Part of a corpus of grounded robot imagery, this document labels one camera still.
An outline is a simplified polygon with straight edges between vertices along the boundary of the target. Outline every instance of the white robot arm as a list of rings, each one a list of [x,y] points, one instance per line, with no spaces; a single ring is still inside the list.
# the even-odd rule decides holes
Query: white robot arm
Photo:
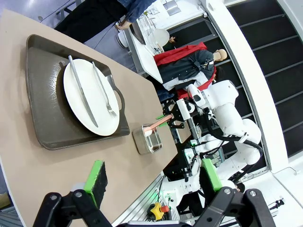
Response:
[[[207,134],[198,141],[192,140],[192,144],[197,142],[203,143],[195,147],[197,153],[206,153],[213,150],[220,145],[228,143],[228,140],[234,136],[240,138],[238,141],[234,141],[238,151],[232,157],[225,160],[216,170],[223,185],[230,186],[232,182],[228,181],[228,179],[231,176],[237,172],[241,172],[246,165],[253,165],[260,159],[260,151],[244,143],[245,141],[251,141],[254,144],[259,144],[261,140],[260,129],[253,121],[250,119],[243,120],[239,115],[234,106],[235,99],[239,94],[229,80],[216,83],[203,91],[198,90],[194,85],[189,85],[188,91],[200,115],[208,114],[204,111],[206,108],[211,110],[213,113],[211,117],[216,120],[223,131],[223,137],[220,138]],[[190,112],[184,99],[178,100],[177,105],[183,119],[189,119],[189,113],[192,112],[193,105],[190,104]],[[199,171],[192,172],[192,176],[186,180],[163,182],[162,189],[164,197],[174,198],[174,205],[178,206],[184,194],[200,189],[198,176]]]

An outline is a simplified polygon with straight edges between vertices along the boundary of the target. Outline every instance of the gray floor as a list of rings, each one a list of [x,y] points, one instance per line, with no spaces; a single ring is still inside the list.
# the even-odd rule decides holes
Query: gray floor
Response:
[[[54,28],[59,22],[59,15],[56,12],[73,2],[72,0],[0,0],[0,17],[3,9],[9,9],[20,13],[26,17],[43,23],[49,27]],[[88,40],[85,45],[95,49],[105,56],[115,60],[136,72],[133,59],[128,54],[128,50],[122,48],[117,39],[118,31],[114,26],[109,26],[95,37]],[[7,187],[4,181],[3,173],[0,168],[0,193],[7,192]]]

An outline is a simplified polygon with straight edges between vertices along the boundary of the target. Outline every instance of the knife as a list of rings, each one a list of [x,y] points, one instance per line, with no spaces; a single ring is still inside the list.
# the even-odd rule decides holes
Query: knife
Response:
[[[89,114],[89,117],[91,119],[91,121],[94,123],[94,125],[98,128],[98,125],[97,125],[97,122],[94,118],[94,115],[89,107],[89,103],[87,102],[87,99],[85,97],[85,94],[84,94],[84,91],[82,89],[82,86],[81,86],[81,83],[80,83],[80,80],[79,80],[79,77],[78,77],[78,74],[77,74],[77,71],[76,71],[76,68],[75,68],[75,65],[74,65],[74,62],[72,60],[72,57],[69,55],[68,56],[68,59],[70,60],[70,63],[71,63],[71,69],[72,69],[72,72],[74,73],[74,76],[76,78],[76,81],[77,81],[77,84],[78,84],[78,87],[79,87],[79,90],[80,90],[80,93],[82,95],[82,99],[83,99],[83,102],[84,102],[84,105],[85,105],[85,108],[86,108],[86,111],[87,113]]]

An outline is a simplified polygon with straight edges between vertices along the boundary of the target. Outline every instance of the bolt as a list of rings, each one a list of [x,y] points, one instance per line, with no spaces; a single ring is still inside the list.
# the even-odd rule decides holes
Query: bolt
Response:
[[[55,199],[57,199],[57,196],[56,195],[52,195],[51,196],[51,200],[55,200]]]
[[[77,192],[77,193],[75,194],[75,196],[79,198],[79,197],[82,196],[82,193],[81,193],[81,192]]]
[[[229,195],[231,193],[231,190],[229,190],[228,188],[226,188],[226,189],[224,189],[224,192]]]
[[[255,193],[255,191],[251,191],[250,192],[250,195],[253,197],[253,196],[256,196],[256,193]]]

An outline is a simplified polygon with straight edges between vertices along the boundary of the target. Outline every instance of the blue denim jacket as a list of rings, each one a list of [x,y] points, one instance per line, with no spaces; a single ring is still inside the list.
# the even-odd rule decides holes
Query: blue denim jacket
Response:
[[[133,23],[155,0],[118,0],[126,9],[127,21]]]

